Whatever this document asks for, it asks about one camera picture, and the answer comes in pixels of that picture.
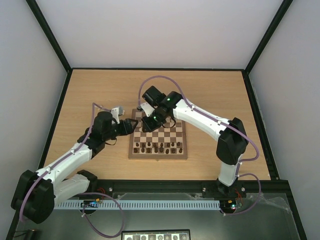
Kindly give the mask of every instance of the wooden tabletop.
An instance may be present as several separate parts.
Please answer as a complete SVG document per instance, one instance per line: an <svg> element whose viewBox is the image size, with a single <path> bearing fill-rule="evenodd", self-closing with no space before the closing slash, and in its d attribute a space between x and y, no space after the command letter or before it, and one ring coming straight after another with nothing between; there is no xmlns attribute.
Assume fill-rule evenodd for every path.
<svg viewBox="0 0 320 240"><path fill-rule="evenodd" d="M254 173L269 180L256 124L250 107L244 79L240 71L162 71L162 70L73 70L56 124L45 166L67 152L90 125L92 102L107 109L123 106L122 119L131 118L137 107L138 90L143 80L164 75L173 78L184 94L197 106L220 117L242 120L245 131L259 147L260 157L244 162L239 174ZM168 94L177 91L166 79L153 79L145 84L142 93L151 85ZM152 160L129 159L129 136L120 136L116 145L106 145L79 170L87 170L99 179L117 180L216 180L221 161L216 156L217 142L208 134L186 124L188 159ZM244 157L256 155L248 145Z"/></svg>

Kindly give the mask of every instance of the black metal frame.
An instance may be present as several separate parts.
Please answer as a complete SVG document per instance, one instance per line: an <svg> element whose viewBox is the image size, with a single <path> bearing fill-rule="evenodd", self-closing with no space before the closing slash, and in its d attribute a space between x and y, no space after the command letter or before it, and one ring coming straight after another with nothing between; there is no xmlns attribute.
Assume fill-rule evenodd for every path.
<svg viewBox="0 0 320 240"><path fill-rule="evenodd" d="M111 68L92 68L92 67L74 67L71 68L69 65L63 51L61 50L53 32L51 31L44 15L42 14L36 0L26 0L30 9L32 10L34 16L39 22L43 32L47 36L49 42L51 43L55 53L60 59L62 65L64 66L67 77L65 79L65 83L63 86L63 90L58 102L58 106L56 112L53 117L52 125L48 134L48 138L42 153L42 157L39 163L39 168L44 166L49 147L52 141L52 137L56 128L56 124L60 115L60 111L64 102L65 95L67 93L68 85L70 82L70 78L73 70L75 69L89 69L89 70L171 70L171 71L241 71L244 84L246 87L246 91L248 94L249 102L251 105L253 117L256 123L256 127L258 130L259 138L261 141L263 153L265 156L266 164L268 167L268 171L270 174L271 180L261 180L261 189L264 193L284 193L289 202L289 206L293 213L293 218L297 227L298 234L301 240L306 240L306 233L304 231L301 219L299 217L299 213L297 210L297 206L295 204L295 200L293 198L290 185L287 180L280 180L279 173L275 164L275 160L270 148L270 144L267 138L265 126L260 114L259 106L257 103L257 99L255 93L253 91L253 87L249 78L249 73L253 69L254 65L258 61L260 55L268 44L270 38L275 32L277 26L280 21L284 17L287 12L289 6L291 5L293 0L283 0L281 6L279 7L276 15L274 16L272 22L270 23L267 31L265 32L263 38L261 39L257 49L255 50L251 60L249 61L247 67L245 69L217 69L217 68L119 68L119 67L111 67ZM114 193L203 193L203 187L212 185L215 181L201 181L201 180L99 180L98 185L103 187L104 189L112 188ZM241 184L246 189L247 193L257 193L258 192L258 184L255 180L239 180ZM11 240L13 233L18 225L19 221L19 213L16 212L14 218L12 220L8 235L6 237L7 240Z"/></svg>

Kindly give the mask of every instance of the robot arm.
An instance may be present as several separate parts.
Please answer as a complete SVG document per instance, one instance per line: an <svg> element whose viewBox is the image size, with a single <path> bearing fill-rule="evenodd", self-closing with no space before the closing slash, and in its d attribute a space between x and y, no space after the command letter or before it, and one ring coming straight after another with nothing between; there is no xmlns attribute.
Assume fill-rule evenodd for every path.
<svg viewBox="0 0 320 240"><path fill-rule="evenodd" d="M122 107L115 107L111 112L99 112L94 119L91 133L83 144L89 128L85 130L84 135L77 140L77 143L56 161L36 172L25 171L20 176L11 207L20 210L32 184L46 171L48 174L32 191L23 211L23 215L37 224L47 219L54 207L61 202L87 190L95 192L98 178L88 171L81 170L73 177L67 180L65 178L102 151L106 141L116 140L118 136L126 136L134 132L138 121L130 118L119 120L119 116L123 112ZM62 158L65 159L52 169L55 163Z"/></svg>
<svg viewBox="0 0 320 240"><path fill-rule="evenodd" d="M172 91L166 96L154 86L151 86L142 95L142 98L146 100L146 102L141 105L142 110L146 114L146 116L142 118L143 132L152 132L158 129L166 123L167 117L183 120L194 125L217 141L216 155L222 161L218 177L219 181L228 187L234 183L237 179L236 172L239 160L245 152L248 142L236 132L222 125L221 122L226 125L231 125L243 134L246 134L241 120L237 118L233 120L222 118L192 104L201 112L218 120L218 122L215 122L194 111L193 108L191 109L181 94Z"/></svg>

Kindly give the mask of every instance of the wooden chessboard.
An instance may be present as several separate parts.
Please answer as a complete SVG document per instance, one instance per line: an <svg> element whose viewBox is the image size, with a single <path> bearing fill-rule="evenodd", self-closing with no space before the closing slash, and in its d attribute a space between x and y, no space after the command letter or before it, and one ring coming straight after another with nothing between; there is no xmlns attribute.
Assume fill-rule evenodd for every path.
<svg viewBox="0 0 320 240"><path fill-rule="evenodd" d="M130 135L129 159L187 159L186 123L168 117L164 127L153 132L142 132L142 117L146 114L132 110L132 119L138 120L134 133Z"/></svg>

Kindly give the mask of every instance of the white wall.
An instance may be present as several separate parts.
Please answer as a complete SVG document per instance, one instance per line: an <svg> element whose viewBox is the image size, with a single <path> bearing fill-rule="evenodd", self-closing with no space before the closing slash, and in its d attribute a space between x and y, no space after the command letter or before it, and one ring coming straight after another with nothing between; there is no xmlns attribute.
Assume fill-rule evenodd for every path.
<svg viewBox="0 0 320 240"><path fill-rule="evenodd" d="M250 74L276 165L319 239L320 1L294 0Z"/></svg>
<svg viewBox="0 0 320 240"><path fill-rule="evenodd" d="M37 0L72 67L238 68L282 0Z"/></svg>
<svg viewBox="0 0 320 240"><path fill-rule="evenodd" d="M0 239L19 176L36 170L66 78L25 0L0 1Z"/></svg>

